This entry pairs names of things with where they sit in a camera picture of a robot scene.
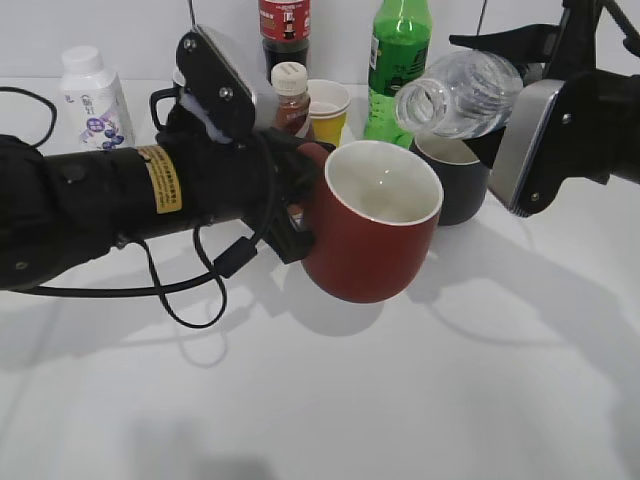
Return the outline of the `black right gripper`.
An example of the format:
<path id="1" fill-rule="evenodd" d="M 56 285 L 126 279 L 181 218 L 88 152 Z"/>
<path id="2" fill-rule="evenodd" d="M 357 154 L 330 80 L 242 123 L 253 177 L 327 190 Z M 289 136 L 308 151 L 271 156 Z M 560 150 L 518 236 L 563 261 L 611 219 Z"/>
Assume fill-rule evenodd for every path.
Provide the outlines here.
<path id="1" fill-rule="evenodd" d="M 566 1 L 557 25 L 534 24 L 488 35 L 452 35 L 451 44 L 496 54 L 517 66 L 543 65 L 540 80 L 564 81 L 532 170 L 636 170 L 639 78 L 596 67 L 596 29 L 608 12 L 624 47 L 639 53 L 639 33 L 614 1 Z M 496 145 L 506 128 L 480 141 Z"/>

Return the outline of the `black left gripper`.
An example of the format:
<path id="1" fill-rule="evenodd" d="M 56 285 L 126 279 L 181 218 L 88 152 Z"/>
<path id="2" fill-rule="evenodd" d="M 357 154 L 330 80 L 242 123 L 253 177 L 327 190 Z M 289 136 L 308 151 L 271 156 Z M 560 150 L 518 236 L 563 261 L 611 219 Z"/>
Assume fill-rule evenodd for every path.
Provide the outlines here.
<path id="1" fill-rule="evenodd" d="M 184 205 L 195 209 L 198 224 L 239 219 L 253 231 L 219 254 L 216 264 L 248 263 L 257 255 L 259 241 L 285 264 L 309 255 L 314 236 L 297 226 L 288 211 L 311 197 L 320 173 L 301 150 L 306 142 L 275 129 L 242 141 L 215 142 L 203 122 L 179 104 L 156 140 L 170 154 Z"/>

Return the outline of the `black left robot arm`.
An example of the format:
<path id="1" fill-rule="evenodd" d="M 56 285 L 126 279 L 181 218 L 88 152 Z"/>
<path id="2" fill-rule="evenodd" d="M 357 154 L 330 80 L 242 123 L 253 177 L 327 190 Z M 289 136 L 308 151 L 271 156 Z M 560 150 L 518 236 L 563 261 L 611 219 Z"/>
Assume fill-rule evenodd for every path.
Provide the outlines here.
<path id="1" fill-rule="evenodd" d="M 44 283 L 116 246 L 198 226 L 243 221 L 251 237 L 212 263 L 229 278 L 265 241 L 287 262 L 312 235 L 287 209 L 309 197 L 317 164 L 306 142 L 275 129 L 221 143 L 182 106 L 153 145 L 44 156 L 1 139 L 1 286 L 40 292 Z"/>

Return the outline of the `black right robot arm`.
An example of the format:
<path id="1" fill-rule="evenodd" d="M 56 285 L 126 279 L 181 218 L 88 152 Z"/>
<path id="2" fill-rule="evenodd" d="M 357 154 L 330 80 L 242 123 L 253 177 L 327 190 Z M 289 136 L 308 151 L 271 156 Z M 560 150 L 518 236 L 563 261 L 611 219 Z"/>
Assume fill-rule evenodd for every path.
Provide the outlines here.
<path id="1" fill-rule="evenodd" d="M 505 127 L 466 143 L 490 168 L 491 191 L 511 203 L 542 203 L 569 178 L 639 180 L 639 78 L 597 67 L 596 30 L 608 13 L 633 56 L 639 33 L 614 1 L 565 1 L 562 7 L 556 25 L 449 38 L 515 66 L 543 67 L 516 97 Z"/>

